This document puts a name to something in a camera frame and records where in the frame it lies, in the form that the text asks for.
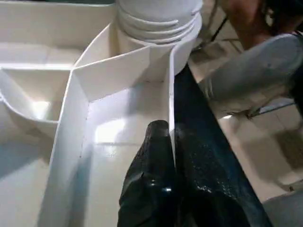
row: hand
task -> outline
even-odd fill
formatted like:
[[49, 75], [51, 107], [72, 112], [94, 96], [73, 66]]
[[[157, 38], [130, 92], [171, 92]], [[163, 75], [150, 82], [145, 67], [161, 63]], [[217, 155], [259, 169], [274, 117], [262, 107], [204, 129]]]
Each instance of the hand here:
[[221, 5], [236, 30], [244, 49], [264, 42], [274, 35], [291, 33], [303, 21], [303, 16], [277, 15], [272, 27], [262, 13], [263, 0], [221, 0]]

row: white surface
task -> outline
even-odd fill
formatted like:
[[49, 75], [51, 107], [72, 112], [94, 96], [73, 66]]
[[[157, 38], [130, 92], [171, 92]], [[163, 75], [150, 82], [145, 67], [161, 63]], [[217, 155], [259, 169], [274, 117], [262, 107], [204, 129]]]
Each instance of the white surface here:
[[16, 117], [53, 137], [69, 70], [1, 69], [0, 92]]
[[35, 64], [71, 69], [114, 16], [114, 5], [2, 1], [0, 67]]
[[71, 77], [67, 89], [38, 227], [65, 227], [70, 219], [89, 103], [78, 78]]
[[0, 226], [33, 227], [49, 171], [53, 140], [23, 132], [0, 101]]

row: white plastic divider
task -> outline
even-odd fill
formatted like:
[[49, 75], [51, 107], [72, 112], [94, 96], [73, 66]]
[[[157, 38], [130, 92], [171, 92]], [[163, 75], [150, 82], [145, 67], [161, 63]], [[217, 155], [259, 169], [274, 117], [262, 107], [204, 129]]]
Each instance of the white plastic divider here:
[[71, 76], [55, 136], [38, 227], [68, 226], [88, 107], [79, 79]]
[[[202, 18], [199, 15], [197, 18], [196, 26], [202, 25]], [[197, 38], [197, 28], [196, 35], [189, 36], [186, 40], [179, 42], [170, 52], [169, 55], [169, 66], [168, 73], [166, 76], [166, 80], [169, 81], [169, 97], [168, 103], [169, 106], [169, 132], [173, 149], [173, 157], [174, 161], [176, 161], [175, 155], [175, 114], [174, 114], [174, 80], [175, 76], [181, 72], [181, 70], [185, 67], [191, 50], [194, 46], [195, 40]]]
[[125, 36], [117, 32], [116, 22], [111, 22], [90, 43], [76, 62], [75, 67], [84, 66], [144, 47], [142, 44], [124, 42], [124, 40]]
[[76, 68], [80, 84], [91, 102], [144, 80], [150, 65], [150, 48], [144, 47], [110, 59]]

